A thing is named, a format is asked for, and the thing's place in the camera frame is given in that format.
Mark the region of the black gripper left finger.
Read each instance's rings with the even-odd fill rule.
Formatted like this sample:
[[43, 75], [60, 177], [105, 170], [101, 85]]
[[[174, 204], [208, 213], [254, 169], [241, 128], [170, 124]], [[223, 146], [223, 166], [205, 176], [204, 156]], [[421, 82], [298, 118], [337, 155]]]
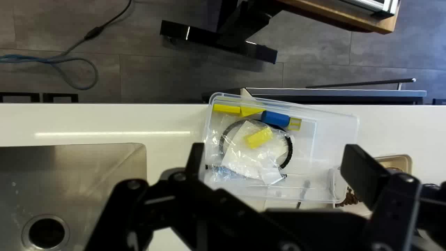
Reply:
[[191, 146], [191, 152], [186, 164], [186, 177], [188, 180], [198, 180], [201, 171], [201, 163], [205, 153], [205, 144], [204, 142], [194, 142]]

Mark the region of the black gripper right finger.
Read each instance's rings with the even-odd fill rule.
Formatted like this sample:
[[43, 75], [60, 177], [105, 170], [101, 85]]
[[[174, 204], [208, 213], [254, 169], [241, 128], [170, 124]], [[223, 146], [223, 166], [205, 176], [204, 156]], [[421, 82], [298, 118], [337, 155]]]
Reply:
[[390, 171], [376, 162], [360, 145], [347, 144], [340, 164], [342, 177], [356, 192], [357, 198], [372, 209]]

